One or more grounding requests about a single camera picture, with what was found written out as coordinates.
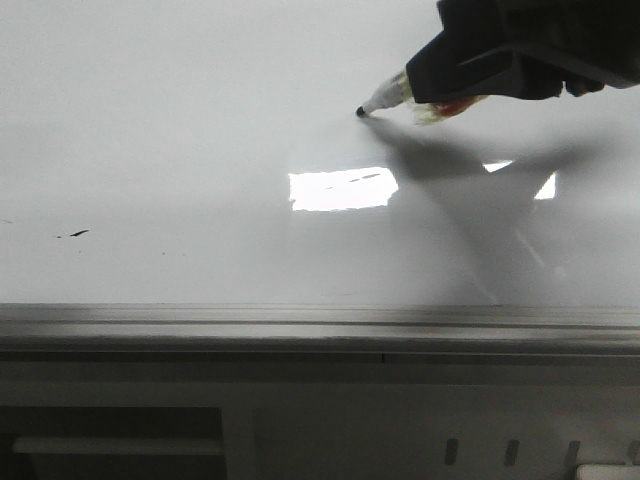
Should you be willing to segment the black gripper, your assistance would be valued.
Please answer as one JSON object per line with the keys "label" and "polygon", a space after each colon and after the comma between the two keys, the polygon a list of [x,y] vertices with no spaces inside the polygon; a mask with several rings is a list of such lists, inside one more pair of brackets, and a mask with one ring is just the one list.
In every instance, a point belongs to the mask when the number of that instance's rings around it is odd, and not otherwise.
{"label": "black gripper", "polygon": [[544,100],[639,83],[636,1],[441,1],[443,31],[405,71],[419,104]]}

